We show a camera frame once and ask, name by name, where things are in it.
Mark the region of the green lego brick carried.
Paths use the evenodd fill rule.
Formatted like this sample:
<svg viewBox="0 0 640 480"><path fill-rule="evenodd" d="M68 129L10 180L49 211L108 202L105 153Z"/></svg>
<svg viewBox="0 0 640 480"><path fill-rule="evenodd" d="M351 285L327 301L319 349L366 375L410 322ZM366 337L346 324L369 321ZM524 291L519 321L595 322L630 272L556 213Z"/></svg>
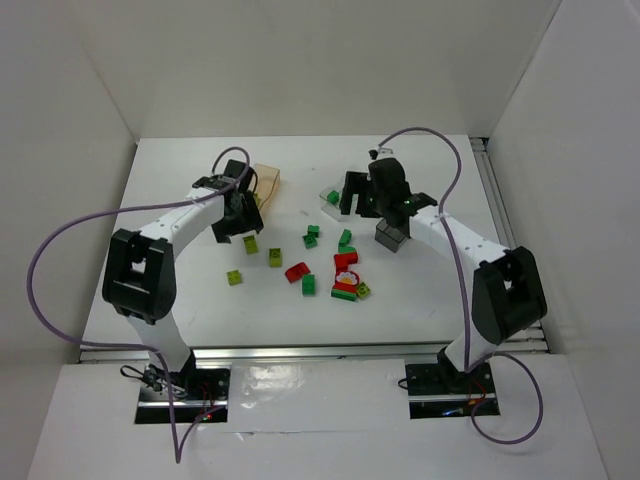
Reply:
<svg viewBox="0 0 640 480"><path fill-rule="evenodd" d="M327 202L331 205L337 205L340 201L340 193L336 190L331 190L327 195Z"/></svg>

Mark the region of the red L-shaped lego brick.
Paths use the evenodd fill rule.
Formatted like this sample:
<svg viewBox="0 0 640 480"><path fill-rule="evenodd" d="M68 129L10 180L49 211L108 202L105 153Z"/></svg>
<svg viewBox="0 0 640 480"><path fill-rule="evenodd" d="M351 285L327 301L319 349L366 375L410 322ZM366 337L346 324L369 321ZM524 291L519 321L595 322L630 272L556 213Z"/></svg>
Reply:
<svg viewBox="0 0 640 480"><path fill-rule="evenodd" d="M337 253L333 256L336 272L347 271L349 267L356 264L359 260L358 253L356 251L350 251L346 253Z"/></svg>

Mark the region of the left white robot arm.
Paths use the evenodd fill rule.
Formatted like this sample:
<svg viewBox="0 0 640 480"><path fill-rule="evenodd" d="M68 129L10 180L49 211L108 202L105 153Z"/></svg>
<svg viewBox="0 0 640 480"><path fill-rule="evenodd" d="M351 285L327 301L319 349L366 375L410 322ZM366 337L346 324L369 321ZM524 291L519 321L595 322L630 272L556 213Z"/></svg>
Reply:
<svg viewBox="0 0 640 480"><path fill-rule="evenodd" d="M150 380L163 386L171 376L174 388L195 394L202 380L193 350L184 342L172 308L177 297L175 263L203 231L211 229L219 244L254 231L263 221L251 183L252 167L229 160L220 174L196 180L186 204L138 230L121 228L111 237L102 297L127 318L142 344L153 349Z"/></svg>

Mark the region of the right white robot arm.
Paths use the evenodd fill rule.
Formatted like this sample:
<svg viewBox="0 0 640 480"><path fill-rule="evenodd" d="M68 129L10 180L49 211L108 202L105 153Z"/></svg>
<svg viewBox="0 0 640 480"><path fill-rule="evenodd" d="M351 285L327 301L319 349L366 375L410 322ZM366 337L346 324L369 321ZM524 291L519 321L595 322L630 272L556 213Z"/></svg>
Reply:
<svg viewBox="0 0 640 480"><path fill-rule="evenodd" d="M470 374L500 345L548 311L533 253L484 238L442 210L423 192L412 192L395 158L349 171L340 195L342 214L379 221L376 239L395 251L421 242L453 261L462 285L463 331L438 355L448 381Z"/></svg>

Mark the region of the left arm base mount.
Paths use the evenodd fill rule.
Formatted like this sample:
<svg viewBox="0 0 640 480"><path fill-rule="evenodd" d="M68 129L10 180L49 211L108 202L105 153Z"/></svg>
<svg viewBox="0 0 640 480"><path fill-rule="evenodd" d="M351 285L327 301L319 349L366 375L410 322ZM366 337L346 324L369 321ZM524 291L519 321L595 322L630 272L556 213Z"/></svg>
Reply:
<svg viewBox="0 0 640 480"><path fill-rule="evenodd" d="M137 425L169 424L168 393L164 379L153 378L149 369L139 390L134 423ZM172 385L175 421L191 424L228 421L228 396L231 372L229 367L196 369L186 387Z"/></svg>

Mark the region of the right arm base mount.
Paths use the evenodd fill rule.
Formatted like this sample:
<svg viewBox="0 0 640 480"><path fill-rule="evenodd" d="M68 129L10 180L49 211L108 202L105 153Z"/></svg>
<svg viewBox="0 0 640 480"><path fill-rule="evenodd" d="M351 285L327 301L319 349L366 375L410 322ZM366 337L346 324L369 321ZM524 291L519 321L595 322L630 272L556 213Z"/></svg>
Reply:
<svg viewBox="0 0 640 480"><path fill-rule="evenodd" d="M446 380L437 363L407 364L405 376L397 386L408 395L412 420L469 417L474 408L478 416L500 413L490 366L485 363L470 375Z"/></svg>

